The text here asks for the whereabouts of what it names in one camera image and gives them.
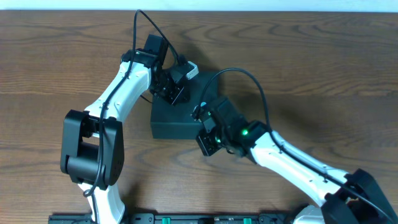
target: white wall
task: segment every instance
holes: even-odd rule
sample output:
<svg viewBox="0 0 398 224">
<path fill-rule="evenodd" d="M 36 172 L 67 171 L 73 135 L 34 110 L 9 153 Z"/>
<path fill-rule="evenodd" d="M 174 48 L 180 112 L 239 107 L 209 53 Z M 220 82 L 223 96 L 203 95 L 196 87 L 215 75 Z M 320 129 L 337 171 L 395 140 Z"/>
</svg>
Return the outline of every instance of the white wall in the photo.
<svg viewBox="0 0 398 224">
<path fill-rule="evenodd" d="M 398 12 L 398 0 L 0 0 L 0 9 Z"/>
</svg>

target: wooden table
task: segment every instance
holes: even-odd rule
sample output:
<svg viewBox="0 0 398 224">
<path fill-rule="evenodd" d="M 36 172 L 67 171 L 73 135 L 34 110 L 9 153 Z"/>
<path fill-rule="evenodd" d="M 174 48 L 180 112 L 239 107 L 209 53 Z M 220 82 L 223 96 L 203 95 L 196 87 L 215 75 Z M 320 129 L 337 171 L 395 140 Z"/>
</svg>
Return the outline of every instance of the wooden table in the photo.
<svg viewBox="0 0 398 224">
<path fill-rule="evenodd" d="M 331 166 L 362 168 L 398 210 L 398 14 L 148 12 L 200 70 L 241 67 L 261 82 L 274 129 Z M 63 118 L 109 85 L 132 40 L 131 11 L 0 12 L 0 223 L 89 212 L 60 172 Z M 137 46 L 155 29 L 139 18 Z M 248 119 L 264 119 L 247 77 L 221 79 Z M 150 104 L 124 125 L 119 189 L 134 210 L 290 210 L 310 199 L 277 174 L 195 141 L 152 139 Z"/>
</svg>

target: green connector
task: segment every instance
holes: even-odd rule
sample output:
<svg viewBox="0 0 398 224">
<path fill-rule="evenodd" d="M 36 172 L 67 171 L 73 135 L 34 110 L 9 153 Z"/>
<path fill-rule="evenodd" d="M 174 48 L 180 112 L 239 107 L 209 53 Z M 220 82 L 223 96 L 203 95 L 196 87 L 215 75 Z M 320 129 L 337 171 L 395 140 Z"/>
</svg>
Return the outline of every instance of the green connector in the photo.
<svg viewBox="0 0 398 224">
<path fill-rule="evenodd" d="M 162 224 L 170 224 L 172 221 L 171 218 L 162 218 Z"/>
<path fill-rule="evenodd" d="M 251 224 L 251 218 L 243 218 L 243 224 Z"/>
</svg>

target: wire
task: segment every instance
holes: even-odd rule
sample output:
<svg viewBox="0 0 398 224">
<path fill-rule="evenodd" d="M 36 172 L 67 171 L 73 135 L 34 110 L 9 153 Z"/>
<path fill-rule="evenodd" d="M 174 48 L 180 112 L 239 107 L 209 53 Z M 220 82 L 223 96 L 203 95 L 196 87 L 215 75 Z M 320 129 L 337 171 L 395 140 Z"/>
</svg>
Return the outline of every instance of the wire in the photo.
<svg viewBox="0 0 398 224">
<path fill-rule="evenodd" d="M 149 101 L 146 97 L 144 97 L 144 96 L 142 96 L 142 95 L 140 95 L 139 97 L 141 97 L 142 99 L 144 99 L 146 102 L 148 102 L 148 103 L 152 103 L 151 101 Z"/>
<path fill-rule="evenodd" d="M 206 83 L 206 85 L 205 85 L 205 87 L 204 87 L 204 89 L 203 89 L 203 91 L 202 91 L 202 93 L 201 93 L 201 95 L 200 95 L 199 103 L 198 103 L 198 105 L 199 105 L 199 106 L 198 106 L 198 107 L 199 107 L 199 110 L 201 110 L 200 105 L 201 105 L 201 103 L 203 102 L 203 98 L 205 97 L 205 93 L 206 93 L 207 89 L 209 88 L 210 84 L 212 83 L 212 81 L 213 81 L 215 78 L 217 78 L 219 75 L 221 75 L 222 73 L 224 73 L 224 72 L 230 72 L 230 71 L 237 71 L 237 72 L 242 72 L 242 73 L 244 73 L 245 75 L 247 75 L 248 77 L 250 77 L 250 78 L 254 81 L 254 83 L 257 85 L 257 88 L 259 89 L 260 94 L 261 94 L 261 100 L 262 100 L 262 104 L 264 105 L 264 112 L 265 112 L 265 114 L 266 114 L 266 123 L 267 123 L 267 125 L 268 125 L 268 124 L 269 124 L 268 107 L 267 107 L 267 100 L 266 100 L 266 96 L 265 96 L 265 94 L 264 94 L 264 91 L 262 90 L 262 87 L 261 87 L 260 83 L 259 83 L 259 82 L 257 81 L 257 79 L 254 77 L 254 75 L 250 74 L 250 72 L 248 72 L 248 71 L 246 71 L 246 70 L 244 70 L 244 69 L 242 69 L 242 68 L 226 68 L 226 69 L 223 69 L 223 70 L 219 71 L 217 74 L 213 75 L 213 77 Z"/>
<path fill-rule="evenodd" d="M 132 38 L 132 54 L 131 54 L 131 58 L 130 58 L 130 64 L 127 68 L 127 71 L 125 72 L 123 78 L 120 80 L 120 82 L 114 87 L 114 89 L 112 90 L 112 92 L 108 95 L 108 97 L 105 99 L 104 103 L 102 104 L 102 108 L 101 108 L 101 114 L 99 116 L 99 148 L 98 148 L 98 168 L 97 168 L 97 174 L 95 177 L 95 180 L 93 182 L 93 185 L 91 186 L 91 189 L 89 190 L 85 190 L 83 192 L 83 196 L 84 197 L 89 197 L 92 196 L 93 199 L 93 210 L 95 213 L 95 223 L 98 222 L 97 219 L 97 211 L 96 211 L 96 204 L 95 204 L 95 196 L 94 196 L 94 190 L 95 188 L 97 188 L 100 179 L 101 179 L 101 173 L 102 173 L 102 166 L 103 166 L 103 154 L 104 154 L 104 127 L 103 127 L 103 123 L 104 123 L 104 114 L 105 111 L 108 109 L 108 104 L 111 101 L 111 98 L 113 97 L 113 95 L 117 92 L 117 90 L 120 88 L 120 86 L 124 83 L 124 81 L 127 79 L 127 77 L 129 76 L 131 69 L 132 69 L 132 65 L 134 63 L 134 57 L 136 55 L 136 40 L 137 40 L 137 16 L 138 13 L 141 13 L 142 15 L 144 15 L 148 21 L 156 28 L 156 30 L 161 34 L 161 36 L 163 37 L 163 39 L 169 44 L 169 48 L 172 51 L 172 54 L 174 56 L 174 64 L 172 65 L 172 67 L 175 65 L 175 62 L 178 61 L 178 53 L 175 50 L 175 48 L 173 47 L 173 45 L 169 42 L 169 40 L 167 40 L 166 36 L 162 33 L 162 31 L 157 27 L 157 25 L 154 23 L 154 21 L 152 21 L 152 19 L 149 18 L 149 16 L 147 14 L 145 14 L 142 10 L 137 10 L 136 13 L 134 14 L 134 22 L 133 22 L 133 38 Z"/>
<path fill-rule="evenodd" d="M 242 72 L 244 74 L 246 74 L 247 76 L 249 76 L 254 83 L 257 85 L 260 94 L 261 94 L 261 99 L 262 99 L 262 103 L 264 105 L 264 113 L 266 116 L 266 125 L 268 128 L 268 131 L 270 133 L 271 139 L 273 140 L 273 142 L 275 143 L 275 145 L 284 153 L 286 153 L 288 156 L 290 156 L 291 158 L 295 159 L 298 163 L 300 163 L 301 165 L 309 168 L 310 170 L 316 172 L 317 174 L 319 174 L 320 176 L 324 177 L 326 180 L 329 180 L 331 182 L 333 182 L 334 184 L 336 184 L 337 186 L 341 187 L 343 190 L 345 190 L 346 192 L 348 192 L 351 195 L 354 195 L 355 197 L 361 199 L 363 202 L 365 202 L 366 204 L 368 204 L 369 206 L 373 207 L 374 209 L 376 209 L 378 212 L 380 212 L 383 216 L 385 216 L 389 222 L 391 222 L 392 224 L 394 224 L 394 220 L 385 212 L 383 211 L 381 208 L 379 208 L 377 205 L 373 204 L 371 201 L 369 201 L 368 199 L 364 198 L 362 195 L 360 195 L 359 193 L 355 192 L 353 189 L 349 188 L 348 186 L 345 186 L 345 184 L 341 183 L 339 180 L 336 180 L 334 177 L 328 175 L 327 173 L 322 172 L 321 170 L 318 170 L 314 167 L 312 167 L 311 165 L 307 164 L 306 162 L 302 161 L 301 159 L 299 159 L 298 157 L 294 156 L 292 153 L 290 153 L 288 150 L 285 149 L 285 147 L 283 145 L 280 145 L 277 140 L 275 139 L 275 136 L 272 132 L 272 128 L 271 128 L 271 124 L 269 122 L 269 113 L 268 113 L 268 106 L 267 106 L 267 100 L 266 100 L 266 96 L 264 94 L 264 91 L 260 85 L 260 83 L 257 81 L 257 79 L 254 77 L 254 75 L 252 75 L 251 73 L 249 73 L 246 70 L 243 70 L 241 68 L 226 68 L 224 70 L 221 70 L 220 72 L 218 72 L 217 74 L 215 74 L 206 84 L 206 86 L 204 87 L 201 96 L 200 96 L 200 100 L 199 100 L 199 111 L 201 110 L 201 103 L 203 102 L 203 97 L 206 93 L 206 90 L 208 89 L 208 87 L 210 86 L 211 82 L 218 77 L 219 75 L 221 75 L 224 72 L 228 72 L 228 71 L 237 71 L 237 72 Z"/>
<path fill-rule="evenodd" d="M 83 221 L 90 222 L 90 223 L 95 223 L 95 224 L 98 223 L 98 213 L 97 213 L 97 209 L 96 209 L 96 199 L 95 199 L 95 195 L 94 194 L 91 196 L 91 200 L 93 202 L 93 210 L 94 210 L 93 213 L 94 213 L 95 221 L 93 221 L 91 218 L 81 218 L 81 219 L 73 221 L 71 224 L 80 223 L 80 222 L 83 222 Z"/>
</svg>

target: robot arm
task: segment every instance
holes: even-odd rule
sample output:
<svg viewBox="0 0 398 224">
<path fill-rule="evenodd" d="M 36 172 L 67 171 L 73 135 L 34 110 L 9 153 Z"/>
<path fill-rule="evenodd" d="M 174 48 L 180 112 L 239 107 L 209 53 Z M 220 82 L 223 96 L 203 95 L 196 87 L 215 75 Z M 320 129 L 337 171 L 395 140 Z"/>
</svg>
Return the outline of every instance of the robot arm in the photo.
<svg viewBox="0 0 398 224">
<path fill-rule="evenodd" d="M 103 119 L 102 177 L 93 196 L 88 197 L 96 223 L 119 223 L 124 215 L 117 180 L 124 163 L 123 123 L 139 96 L 146 90 L 163 98 L 171 105 L 189 100 L 184 83 L 198 74 L 192 62 L 183 62 L 163 70 L 168 44 L 154 35 L 148 36 L 144 49 L 131 50 L 121 57 L 119 72 L 104 93 L 84 112 L 71 110 L 63 126 L 61 171 L 70 176 L 85 191 L 92 188 L 99 166 L 98 146 L 84 142 L 84 138 L 99 137 L 99 121 L 103 102 L 132 68 L 127 78 L 110 99 Z"/>
<path fill-rule="evenodd" d="M 394 223 L 398 221 L 377 182 L 367 172 L 359 169 L 354 174 L 349 174 L 314 159 L 289 144 L 264 123 L 247 122 L 227 97 L 208 104 L 202 103 L 201 109 L 195 108 L 192 116 L 203 124 L 197 143 L 204 156 L 211 156 L 225 147 L 238 157 L 247 157 L 252 162 L 277 172 L 320 207 L 318 210 L 303 210 L 300 217 L 296 217 L 295 224 L 390 223 L 380 211 L 343 187 L 352 189 L 373 203 Z M 343 186 L 320 174 L 327 174 Z"/>
<path fill-rule="evenodd" d="M 286 142 L 276 131 L 273 131 L 272 134 L 275 136 L 276 140 L 279 141 L 280 145 L 283 145 L 290 153 L 299 156 L 302 161 L 306 161 L 311 164 L 311 166 L 318 170 L 322 170 L 324 173 L 327 172 L 342 183 L 347 181 L 344 177 L 347 174 L 346 171 L 335 169 L 312 158 Z M 306 193 L 319 207 L 326 202 L 326 194 L 334 194 L 340 189 L 339 186 L 325 180 L 324 177 L 301 165 L 286 153 L 281 153 L 268 132 L 264 133 L 256 141 L 255 146 L 250 149 L 250 153 L 257 164 L 275 171 L 290 181 Z"/>
</svg>

